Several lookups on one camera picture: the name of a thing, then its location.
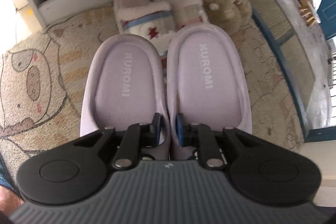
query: red star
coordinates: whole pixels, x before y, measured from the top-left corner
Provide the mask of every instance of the red star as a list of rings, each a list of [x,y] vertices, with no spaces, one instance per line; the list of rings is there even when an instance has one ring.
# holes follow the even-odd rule
[[[154,28],[148,28],[148,30],[149,30],[148,35],[151,37],[151,39],[154,38],[154,37],[157,37],[157,35],[159,34],[156,31],[156,27],[154,27]]]

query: round pad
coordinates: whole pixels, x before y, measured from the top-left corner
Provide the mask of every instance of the round pad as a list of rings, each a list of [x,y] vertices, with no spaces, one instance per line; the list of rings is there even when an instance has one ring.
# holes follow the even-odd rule
[[[103,161],[85,147],[62,147],[24,162],[17,172],[23,196],[43,204],[68,204],[94,194],[105,182]]]
[[[294,206],[315,195],[321,174],[312,161],[274,147],[248,150],[229,169],[233,185],[246,197],[272,206]]]

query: metal rivet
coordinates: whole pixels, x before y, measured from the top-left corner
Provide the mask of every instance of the metal rivet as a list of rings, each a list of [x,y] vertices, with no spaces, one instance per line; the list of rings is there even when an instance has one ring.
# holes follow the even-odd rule
[[[153,160],[152,158],[148,157],[148,156],[143,156],[142,160]]]
[[[126,168],[131,166],[132,162],[129,159],[118,159],[115,161],[115,166],[120,168]]]
[[[207,166],[209,167],[221,167],[224,162],[220,159],[209,159],[207,160]]]

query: person's leg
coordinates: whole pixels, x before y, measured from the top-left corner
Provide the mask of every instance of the person's leg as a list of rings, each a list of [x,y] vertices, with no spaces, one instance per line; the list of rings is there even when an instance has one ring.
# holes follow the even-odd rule
[[[15,194],[11,179],[0,155],[0,211],[8,216],[21,204],[23,204],[23,200]]]

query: black plastic bracket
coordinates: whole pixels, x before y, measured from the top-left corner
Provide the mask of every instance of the black plastic bracket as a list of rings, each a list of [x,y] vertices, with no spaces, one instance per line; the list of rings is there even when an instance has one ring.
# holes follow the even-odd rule
[[[258,203],[294,206],[312,200],[319,188],[321,174],[312,161],[237,128],[212,131],[188,124],[179,113],[176,131],[181,146],[197,149],[202,167],[224,170],[240,193]]]
[[[24,162],[17,172],[22,195],[36,203],[69,204],[94,194],[117,170],[138,165],[142,147],[159,144],[161,115],[126,131],[92,132]]]

